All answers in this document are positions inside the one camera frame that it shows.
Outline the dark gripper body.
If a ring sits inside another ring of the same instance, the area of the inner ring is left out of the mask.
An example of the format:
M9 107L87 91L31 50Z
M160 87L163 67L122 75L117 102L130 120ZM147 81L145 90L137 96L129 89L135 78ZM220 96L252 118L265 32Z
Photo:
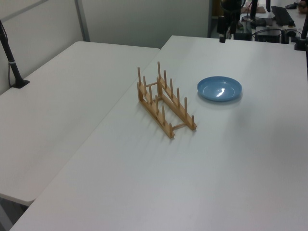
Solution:
M239 21L241 8L243 7L242 0L222 0L220 6L224 11L224 17L230 21Z

